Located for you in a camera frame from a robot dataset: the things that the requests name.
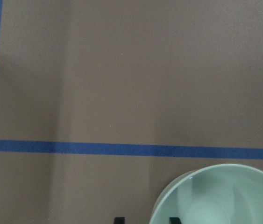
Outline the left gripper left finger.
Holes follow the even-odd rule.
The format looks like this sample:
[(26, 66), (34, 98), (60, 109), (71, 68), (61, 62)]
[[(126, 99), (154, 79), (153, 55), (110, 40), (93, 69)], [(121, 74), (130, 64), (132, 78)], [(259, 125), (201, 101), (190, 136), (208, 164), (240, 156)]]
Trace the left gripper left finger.
[(125, 217), (115, 217), (114, 224), (125, 224)]

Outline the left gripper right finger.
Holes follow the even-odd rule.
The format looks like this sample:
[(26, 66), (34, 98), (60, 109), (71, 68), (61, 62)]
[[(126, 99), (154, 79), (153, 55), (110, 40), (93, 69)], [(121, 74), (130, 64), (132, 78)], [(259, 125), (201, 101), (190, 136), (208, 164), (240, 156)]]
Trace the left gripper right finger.
[(169, 224), (180, 224), (180, 218), (178, 217), (170, 217)]

